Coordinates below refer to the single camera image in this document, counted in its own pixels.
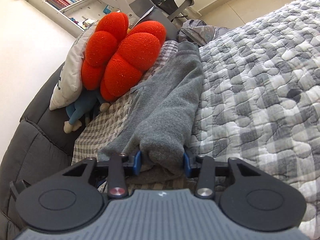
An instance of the stuffed toy leg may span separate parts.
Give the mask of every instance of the stuffed toy leg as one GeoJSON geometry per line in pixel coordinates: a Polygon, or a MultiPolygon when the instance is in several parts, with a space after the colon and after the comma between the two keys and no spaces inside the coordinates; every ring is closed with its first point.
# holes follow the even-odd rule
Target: stuffed toy leg
{"type": "Polygon", "coordinates": [[[97,101],[101,104],[100,111],[105,112],[109,109],[110,103],[106,102],[101,96],[99,90],[87,90],[83,89],[79,98],[66,107],[69,121],[64,122],[63,130],[65,133],[71,133],[78,130],[82,123],[79,120],[84,114],[89,113],[97,101]]]}
{"type": "Polygon", "coordinates": [[[109,102],[135,86],[156,61],[165,41],[166,30],[156,21],[136,25],[128,34],[128,18],[110,13],[98,23],[90,37],[81,68],[88,90],[100,87],[109,102]]]}

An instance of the gray and white checkered quilt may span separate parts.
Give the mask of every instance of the gray and white checkered quilt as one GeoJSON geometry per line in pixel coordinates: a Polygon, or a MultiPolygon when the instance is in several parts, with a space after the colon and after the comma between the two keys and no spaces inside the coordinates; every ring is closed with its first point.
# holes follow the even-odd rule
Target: gray and white checkered quilt
{"type": "MultiPolygon", "coordinates": [[[[144,79],[174,49],[166,42],[144,79]]],[[[189,148],[217,161],[239,157],[298,189],[307,200],[300,229],[320,239],[320,0],[292,2],[200,54],[205,79],[189,148]]],[[[130,103],[124,95],[84,130],[73,163],[119,134],[130,103]]]]}

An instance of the pillow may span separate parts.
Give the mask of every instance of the pillow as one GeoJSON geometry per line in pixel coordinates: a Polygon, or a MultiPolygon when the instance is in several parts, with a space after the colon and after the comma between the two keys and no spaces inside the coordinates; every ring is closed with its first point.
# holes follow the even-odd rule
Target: pillow
{"type": "Polygon", "coordinates": [[[68,106],[79,97],[82,91],[81,66],[84,61],[84,51],[97,24],[98,22],[86,29],[69,50],[58,83],[53,89],[50,110],[68,106]]]}

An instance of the bed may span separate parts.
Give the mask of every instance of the bed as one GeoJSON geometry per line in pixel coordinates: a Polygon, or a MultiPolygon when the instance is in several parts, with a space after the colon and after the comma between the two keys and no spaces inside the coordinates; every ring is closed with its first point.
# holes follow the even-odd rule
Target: bed
{"type": "MultiPolygon", "coordinates": [[[[141,82],[176,50],[166,41],[141,82]]],[[[200,55],[205,78],[188,147],[217,161],[241,158],[298,189],[307,201],[300,230],[320,239],[320,0],[287,4],[209,42],[200,55]]],[[[127,93],[86,127],[73,163],[116,138],[130,104],[127,93]]],[[[179,178],[130,187],[192,185],[179,178]]]]}

